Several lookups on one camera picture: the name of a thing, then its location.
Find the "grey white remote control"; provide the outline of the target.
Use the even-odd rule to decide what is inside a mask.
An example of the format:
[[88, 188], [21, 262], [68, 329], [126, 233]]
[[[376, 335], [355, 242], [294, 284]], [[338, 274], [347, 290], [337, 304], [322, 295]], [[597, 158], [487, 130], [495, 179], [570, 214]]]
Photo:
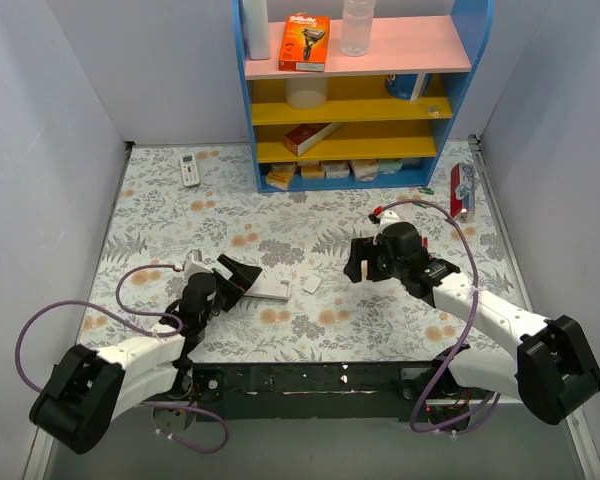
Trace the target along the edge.
[[287, 280], [259, 279], [247, 290], [245, 296], [288, 301], [291, 298], [291, 284]]

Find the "white battery cover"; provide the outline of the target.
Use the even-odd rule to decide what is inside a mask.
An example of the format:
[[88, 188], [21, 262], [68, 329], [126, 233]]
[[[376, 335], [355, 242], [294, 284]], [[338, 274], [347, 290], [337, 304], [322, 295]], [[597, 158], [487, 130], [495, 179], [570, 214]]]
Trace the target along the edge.
[[309, 276], [302, 285], [305, 292], [314, 294], [321, 285], [321, 279], [317, 276]]

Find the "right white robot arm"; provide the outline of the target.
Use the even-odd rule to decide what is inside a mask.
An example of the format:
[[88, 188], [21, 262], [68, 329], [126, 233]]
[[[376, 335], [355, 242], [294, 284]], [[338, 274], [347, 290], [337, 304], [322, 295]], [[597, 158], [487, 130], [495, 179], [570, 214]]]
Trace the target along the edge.
[[436, 391], [451, 398], [478, 388], [516, 398], [557, 425], [600, 392], [600, 367], [576, 320], [548, 319], [479, 290], [459, 267], [433, 257], [407, 222], [381, 223], [375, 236], [353, 239], [343, 272], [354, 283], [396, 279], [411, 296], [465, 320], [506, 352], [489, 360], [466, 344], [447, 349], [433, 372], [414, 379], [420, 402]]

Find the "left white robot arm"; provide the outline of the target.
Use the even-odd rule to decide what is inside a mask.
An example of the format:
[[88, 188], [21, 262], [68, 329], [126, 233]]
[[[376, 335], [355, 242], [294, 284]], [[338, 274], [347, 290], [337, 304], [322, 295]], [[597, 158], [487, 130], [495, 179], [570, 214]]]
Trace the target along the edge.
[[187, 283], [179, 299], [156, 313], [149, 329], [112, 346], [72, 346], [39, 388], [29, 420], [76, 454], [90, 451], [120, 414], [153, 397], [185, 398], [194, 391], [189, 353], [201, 342], [209, 321], [230, 311], [259, 279], [258, 266], [226, 255], [218, 262], [224, 277], [189, 256], [171, 265]]

